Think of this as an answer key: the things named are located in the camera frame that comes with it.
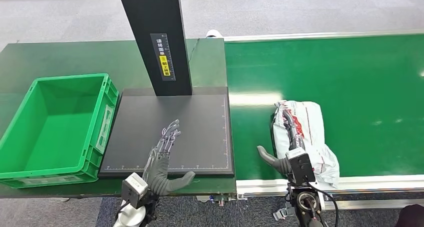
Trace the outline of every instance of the robotic arm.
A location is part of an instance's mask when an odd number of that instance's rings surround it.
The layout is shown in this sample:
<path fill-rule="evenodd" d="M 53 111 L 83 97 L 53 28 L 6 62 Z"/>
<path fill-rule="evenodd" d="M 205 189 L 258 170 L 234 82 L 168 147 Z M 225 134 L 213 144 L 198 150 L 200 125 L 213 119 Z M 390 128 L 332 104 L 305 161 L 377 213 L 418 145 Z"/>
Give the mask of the robotic arm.
<path fill-rule="evenodd" d="M 195 173 L 187 172 L 183 177 L 168 179 L 170 151 L 178 131 L 180 121 L 177 119 L 164 128 L 159 142 L 150 151 L 142 177 L 132 173 L 122 182 L 122 204 L 113 227 L 144 227 L 155 220 L 156 204 L 159 196 L 188 186 Z"/>
<path fill-rule="evenodd" d="M 328 196 L 336 208 L 335 226 L 339 223 L 339 211 L 336 202 L 329 194 L 315 188 L 310 182 L 315 182 L 314 170 L 302 137 L 297 134 L 293 117 L 287 110 L 282 112 L 287 123 L 285 127 L 290 139 L 289 151 L 285 158 L 277 159 L 267 153 L 262 146 L 257 150 L 261 158 L 279 173 L 287 176 L 288 194 L 286 195 L 286 207 L 274 213 L 276 220 L 286 216 L 296 216 L 300 227 L 328 227 L 321 218 L 321 204 L 319 192 Z"/>

